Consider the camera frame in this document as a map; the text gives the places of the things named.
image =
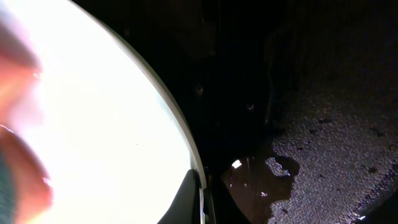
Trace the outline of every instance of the dark background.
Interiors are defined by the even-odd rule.
[[[252,223],[369,220],[396,190],[395,1],[75,2],[159,74]]]

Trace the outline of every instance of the white surface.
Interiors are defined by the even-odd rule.
[[[11,126],[51,178],[53,207],[36,221],[157,223],[191,167],[187,137],[162,96],[70,2],[8,4],[43,66]]]

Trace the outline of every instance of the water puddle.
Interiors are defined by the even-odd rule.
[[[241,158],[222,175],[236,205],[253,224],[267,223],[273,217],[271,204],[290,198],[300,169],[293,159],[267,148]]]

